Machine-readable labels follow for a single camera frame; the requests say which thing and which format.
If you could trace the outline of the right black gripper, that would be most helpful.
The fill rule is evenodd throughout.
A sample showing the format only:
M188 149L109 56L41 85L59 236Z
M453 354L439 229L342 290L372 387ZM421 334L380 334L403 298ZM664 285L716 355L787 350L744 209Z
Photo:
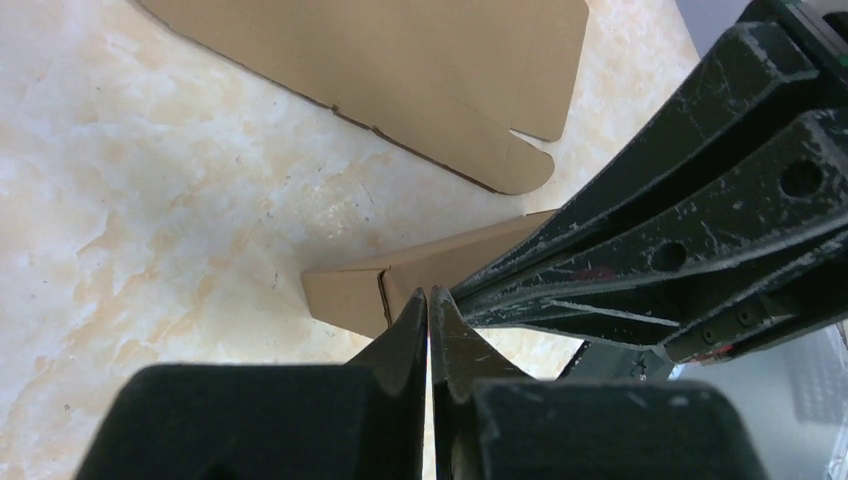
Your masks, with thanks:
M729 170L678 202L652 191L717 139L708 163ZM475 328L660 346L676 363L844 319L846 5L749 3L599 174L452 291Z

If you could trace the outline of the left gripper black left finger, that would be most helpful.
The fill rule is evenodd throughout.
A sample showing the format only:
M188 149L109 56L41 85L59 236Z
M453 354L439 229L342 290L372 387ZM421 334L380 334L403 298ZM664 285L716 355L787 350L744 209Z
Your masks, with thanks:
M427 302L351 360L160 364L119 391L80 479L418 479Z

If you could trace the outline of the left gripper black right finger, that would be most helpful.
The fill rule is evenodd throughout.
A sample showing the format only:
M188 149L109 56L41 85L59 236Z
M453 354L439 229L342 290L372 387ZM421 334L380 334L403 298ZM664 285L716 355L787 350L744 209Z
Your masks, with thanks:
M763 479L734 406L693 381L527 375L430 294L440 479Z

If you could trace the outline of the brown cardboard box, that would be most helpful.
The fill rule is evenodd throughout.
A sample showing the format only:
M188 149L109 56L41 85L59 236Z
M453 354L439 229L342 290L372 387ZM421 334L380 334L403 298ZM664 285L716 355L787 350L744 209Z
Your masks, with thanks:
M337 268L307 271L301 281L310 314L373 339L394 323L417 288L457 285L552 215L540 211Z

